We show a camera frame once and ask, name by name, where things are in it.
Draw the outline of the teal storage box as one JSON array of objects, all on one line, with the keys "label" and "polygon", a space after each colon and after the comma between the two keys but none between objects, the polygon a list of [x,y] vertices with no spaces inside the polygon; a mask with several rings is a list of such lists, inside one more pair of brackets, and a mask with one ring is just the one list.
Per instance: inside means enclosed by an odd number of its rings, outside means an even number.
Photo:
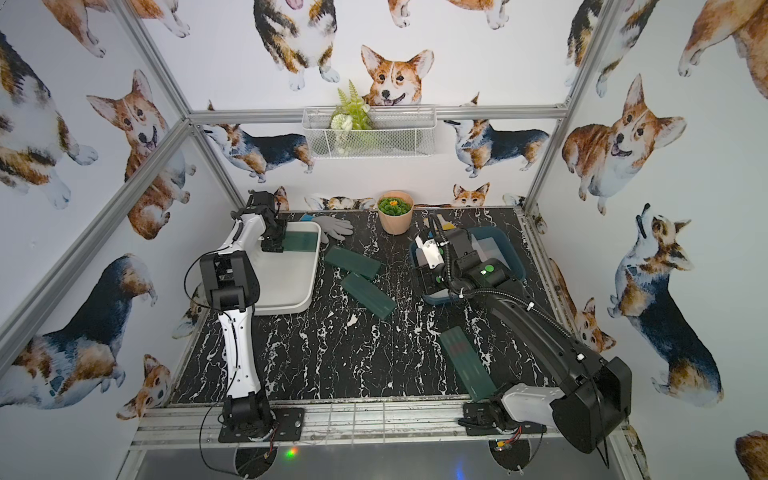
[{"label": "teal storage box", "polygon": [[527,272],[511,241],[496,227],[421,232],[409,247],[413,290],[430,305],[460,300],[461,295],[527,281]]}]

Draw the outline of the green pencil case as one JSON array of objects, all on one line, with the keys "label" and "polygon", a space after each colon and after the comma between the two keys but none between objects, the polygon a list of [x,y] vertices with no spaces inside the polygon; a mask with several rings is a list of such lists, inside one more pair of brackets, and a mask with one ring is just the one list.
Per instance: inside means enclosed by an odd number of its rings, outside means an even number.
[{"label": "green pencil case", "polygon": [[396,302],[373,283],[357,273],[348,274],[342,288],[363,307],[379,319],[387,319],[395,310]]},{"label": "green pencil case", "polygon": [[333,246],[327,250],[324,261],[368,280],[373,280],[381,268],[379,261],[338,246]]},{"label": "green pencil case", "polygon": [[490,399],[497,387],[463,330],[453,327],[442,332],[439,340],[471,399]]},{"label": "green pencil case", "polygon": [[315,231],[288,231],[282,241],[284,252],[309,253],[318,250],[319,234]]}]

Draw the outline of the white storage tray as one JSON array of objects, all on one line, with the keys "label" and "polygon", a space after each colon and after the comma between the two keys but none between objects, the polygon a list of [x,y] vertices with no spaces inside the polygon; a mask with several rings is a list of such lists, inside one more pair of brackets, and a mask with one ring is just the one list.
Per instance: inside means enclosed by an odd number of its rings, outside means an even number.
[{"label": "white storage tray", "polygon": [[297,314],[312,301],[319,250],[320,226],[311,221],[289,222],[288,240],[301,240],[302,250],[284,248],[282,253],[262,250],[262,240],[246,250],[260,285],[255,316]]}]

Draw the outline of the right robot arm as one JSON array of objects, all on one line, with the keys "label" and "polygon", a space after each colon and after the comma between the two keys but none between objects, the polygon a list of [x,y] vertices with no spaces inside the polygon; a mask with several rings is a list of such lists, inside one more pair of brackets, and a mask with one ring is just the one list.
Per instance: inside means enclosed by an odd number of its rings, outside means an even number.
[{"label": "right robot arm", "polygon": [[410,246],[415,287],[425,302],[475,301],[509,328],[551,374],[550,386],[512,380],[494,385],[474,365],[459,333],[443,348],[460,374],[471,402],[458,423],[470,436],[520,435],[527,427],[554,429],[582,453],[599,444],[631,412],[630,368],[606,360],[561,327],[528,289],[528,275],[507,236],[495,227],[422,230]]}]

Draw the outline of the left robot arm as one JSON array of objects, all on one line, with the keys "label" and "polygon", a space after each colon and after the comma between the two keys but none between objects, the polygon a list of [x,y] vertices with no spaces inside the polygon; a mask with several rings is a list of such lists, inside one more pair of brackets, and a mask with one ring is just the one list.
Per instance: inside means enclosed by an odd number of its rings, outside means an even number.
[{"label": "left robot arm", "polygon": [[285,223],[277,219],[275,196],[251,191],[244,207],[231,213],[231,232],[222,245],[194,260],[200,267],[207,307],[217,315],[225,340],[227,392],[222,423],[230,429],[271,428],[273,416],[253,359],[251,321],[261,296],[251,251],[259,240],[280,245]]}]

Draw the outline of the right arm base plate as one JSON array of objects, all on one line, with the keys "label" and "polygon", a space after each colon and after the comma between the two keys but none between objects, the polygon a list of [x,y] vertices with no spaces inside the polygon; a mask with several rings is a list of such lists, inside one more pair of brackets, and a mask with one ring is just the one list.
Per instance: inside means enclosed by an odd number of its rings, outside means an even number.
[{"label": "right arm base plate", "polygon": [[462,416],[457,423],[464,427],[468,436],[543,434],[547,427],[534,422],[513,420],[497,403],[470,402],[462,406]]}]

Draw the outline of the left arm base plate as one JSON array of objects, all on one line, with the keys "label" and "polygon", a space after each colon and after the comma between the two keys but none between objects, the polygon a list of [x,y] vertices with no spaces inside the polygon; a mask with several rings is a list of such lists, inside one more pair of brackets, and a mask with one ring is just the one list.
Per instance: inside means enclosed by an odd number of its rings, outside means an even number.
[{"label": "left arm base plate", "polygon": [[305,413],[303,408],[273,409],[265,421],[257,419],[255,423],[241,423],[234,428],[222,426],[218,442],[296,442],[302,436]]}]

